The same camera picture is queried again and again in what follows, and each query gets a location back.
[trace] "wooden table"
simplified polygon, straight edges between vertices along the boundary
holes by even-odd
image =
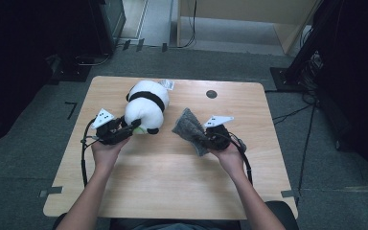
[[[49,195],[44,214],[67,212],[83,190],[81,143],[84,129],[101,108],[124,115],[126,94],[139,78],[96,77],[82,105],[53,186],[61,194]],[[175,121],[189,107],[203,124],[212,115],[234,116],[225,124],[243,139],[253,170],[253,181],[264,201],[283,200],[297,218],[292,197],[282,198],[290,185],[265,92],[259,83],[172,80],[170,105],[156,135],[134,135],[124,146],[107,183],[101,217],[146,219],[245,219],[231,179],[212,154],[196,155],[193,146],[172,132]],[[218,96],[210,99],[208,90]],[[91,149],[85,154],[88,178],[94,170]]]

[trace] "black cable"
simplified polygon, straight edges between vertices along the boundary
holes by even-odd
[[[306,34],[304,34],[303,37],[303,33],[300,34],[300,48],[304,45],[304,43],[306,43],[306,37],[308,37],[308,35],[310,35],[312,33],[313,27],[311,27]]]
[[[190,20],[190,26],[193,29],[193,35],[190,37],[190,40],[187,42],[186,45],[178,46],[176,48],[179,48],[179,49],[187,48],[191,44],[193,44],[193,42],[196,40],[196,0],[195,0],[195,4],[194,4],[193,24],[191,24],[191,20]]]
[[[110,55],[107,55],[106,58],[103,61],[97,62],[97,63],[89,63],[89,64],[84,64],[84,63],[77,63],[77,65],[80,66],[97,66],[97,65],[102,65],[104,64],[107,60],[109,60]]]
[[[321,66],[318,66],[316,63],[320,58],[314,56],[315,55],[313,55],[310,60],[304,62],[299,76],[300,85],[307,88],[308,91],[313,91],[317,88],[314,79],[321,68]]]
[[[336,21],[335,36],[333,38],[333,46],[335,46],[336,41],[337,41],[337,34],[338,34],[339,23],[340,23],[340,15],[342,14],[343,5],[345,5],[345,0],[342,0],[342,3],[340,4],[339,13],[337,16],[337,21]]]
[[[227,132],[227,133],[230,134],[231,138],[228,138],[225,135],[220,134],[220,133],[215,133],[214,132],[214,133],[211,133],[211,134],[222,137],[222,138],[230,141],[232,144],[234,144],[234,146],[238,149],[238,152],[241,154],[241,158],[243,159],[244,165],[246,166],[247,178],[248,178],[250,184],[253,185],[252,168],[250,167],[249,160],[246,157],[245,149],[243,148],[243,146],[244,146],[243,141],[241,139],[239,139],[232,132]]]
[[[265,93],[282,93],[281,91],[278,91],[278,90],[270,90],[270,89],[265,90],[264,92]]]
[[[305,168],[305,163],[306,163],[307,148],[308,148],[309,139],[310,139],[310,136],[311,136],[311,128],[312,128],[312,120],[313,120],[314,111],[315,111],[315,106],[312,107],[312,111],[311,111],[311,115],[310,115],[309,131],[308,131],[308,134],[307,134],[306,143],[304,145],[303,160],[301,162],[301,168],[300,168],[300,179],[298,180],[298,194],[299,194],[299,196],[301,196],[301,186],[303,184],[303,175],[304,175],[304,168]],[[298,207],[298,202],[299,201],[300,201],[300,198],[297,197],[297,199],[296,199],[296,206],[297,207]]]
[[[85,128],[85,132],[83,134],[83,138],[81,140],[82,143],[82,150],[81,150],[81,172],[82,172],[82,181],[83,181],[83,187],[86,186],[86,184],[88,184],[88,178],[86,176],[86,168],[85,168],[85,151],[88,147],[90,147],[92,144],[94,144],[95,142],[97,142],[98,140],[94,141],[93,143],[86,145],[86,134],[88,133],[88,129],[89,126],[91,126],[91,124],[93,124],[95,121],[95,119],[92,119],[88,125]]]
[[[281,121],[274,123],[274,125],[276,126],[277,124],[282,123],[287,117],[293,116],[293,115],[297,114],[298,112],[303,111],[304,109],[306,109],[306,108],[308,108],[310,106],[312,106],[312,104],[309,104],[309,105],[307,105],[307,106],[305,106],[303,108],[297,109],[297,110],[295,110],[295,111],[293,111],[293,112],[291,112],[289,114],[286,114],[286,115],[283,115],[283,116],[279,116],[279,117],[273,118],[272,119],[273,121],[276,120],[276,119],[283,118]]]

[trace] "person's left hand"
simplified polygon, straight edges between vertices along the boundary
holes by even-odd
[[[116,145],[104,145],[96,142],[91,146],[94,155],[95,170],[110,173],[118,159],[119,152],[122,147],[129,141],[130,137]]]

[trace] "panda plush toy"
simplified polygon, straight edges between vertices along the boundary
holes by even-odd
[[[123,126],[140,124],[134,134],[157,134],[170,102],[167,88],[153,80],[140,80],[130,89],[126,100]]]

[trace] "panda ear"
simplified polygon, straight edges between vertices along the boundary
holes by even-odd
[[[158,130],[158,128],[148,128],[148,134],[157,134]]]
[[[130,94],[130,92],[132,91],[132,89],[134,88],[134,86],[135,86],[135,85],[133,85],[133,86],[130,88],[129,92],[126,94],[126,101],[127,101],[127,102],[129,102],[129,94]]]

